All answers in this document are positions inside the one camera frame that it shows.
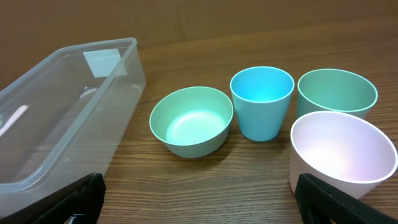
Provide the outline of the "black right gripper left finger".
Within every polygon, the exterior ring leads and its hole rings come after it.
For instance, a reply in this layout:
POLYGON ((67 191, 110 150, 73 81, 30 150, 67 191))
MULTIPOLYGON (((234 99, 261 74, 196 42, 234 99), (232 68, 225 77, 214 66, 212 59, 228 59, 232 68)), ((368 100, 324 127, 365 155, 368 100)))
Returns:
POLYGON ((106 185, 100 173, 88 174, 47 197, 1 218, 1 224, 96 224, 106 185))

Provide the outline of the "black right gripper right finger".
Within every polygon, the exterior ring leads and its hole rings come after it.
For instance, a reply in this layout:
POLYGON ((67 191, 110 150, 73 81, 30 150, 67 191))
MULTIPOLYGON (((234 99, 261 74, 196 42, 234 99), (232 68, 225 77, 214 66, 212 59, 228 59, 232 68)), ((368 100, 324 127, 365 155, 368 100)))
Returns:
POLYGON ((397 220, 312 174, 300 174, 295 198, 304 224, 397 224, 397 220))

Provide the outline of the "pink plastic cup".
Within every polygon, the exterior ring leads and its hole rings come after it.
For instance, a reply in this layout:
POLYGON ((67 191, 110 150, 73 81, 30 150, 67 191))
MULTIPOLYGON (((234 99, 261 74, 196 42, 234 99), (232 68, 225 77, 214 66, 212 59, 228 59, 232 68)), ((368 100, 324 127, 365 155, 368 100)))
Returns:
POLYGON ((290 130, 290 187, 309 173, 361 198, 397 170, 397 150, 373 124, 347 113, 316 111, 290 130))

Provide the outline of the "clear plastic storage container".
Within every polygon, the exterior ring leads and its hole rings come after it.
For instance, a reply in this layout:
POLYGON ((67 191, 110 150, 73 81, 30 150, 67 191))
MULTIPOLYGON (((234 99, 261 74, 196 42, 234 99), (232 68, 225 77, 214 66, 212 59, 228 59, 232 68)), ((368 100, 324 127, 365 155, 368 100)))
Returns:
POLYGON ((56 50, 1 92, 1 216, 105 173, 146 85, 135 38, 56 50))

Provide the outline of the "green plastic cup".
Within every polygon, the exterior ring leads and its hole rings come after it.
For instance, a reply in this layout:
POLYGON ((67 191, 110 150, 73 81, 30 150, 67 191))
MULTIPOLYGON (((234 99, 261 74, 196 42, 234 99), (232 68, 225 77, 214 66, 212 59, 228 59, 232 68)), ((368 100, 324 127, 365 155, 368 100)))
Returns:
POLYGON ((314 111, 337 111, 365 118, 378 92, 368 79, 346 70, 322 68, 300 77, 297 117, 314 111))

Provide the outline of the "blue plastic cup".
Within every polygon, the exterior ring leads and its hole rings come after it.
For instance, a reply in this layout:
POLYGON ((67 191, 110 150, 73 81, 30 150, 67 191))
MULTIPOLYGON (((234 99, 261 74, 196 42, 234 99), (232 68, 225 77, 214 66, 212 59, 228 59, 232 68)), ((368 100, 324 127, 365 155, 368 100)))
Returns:
POLYGON ((241 133, 253 141, 276 137, 294 88, 293 77, 275 67, 250 67, 235 74, 230 90, 241 133))

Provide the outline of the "green plastic bowl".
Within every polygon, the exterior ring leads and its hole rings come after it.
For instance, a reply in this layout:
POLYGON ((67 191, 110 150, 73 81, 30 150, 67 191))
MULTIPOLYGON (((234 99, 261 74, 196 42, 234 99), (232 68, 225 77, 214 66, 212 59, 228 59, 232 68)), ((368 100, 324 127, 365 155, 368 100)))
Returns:
POLYGON ((177 156, 199 158, 226 141, 234 108, 220 90, 192 86, 160 100, 149 118, 153 135, 177 156))

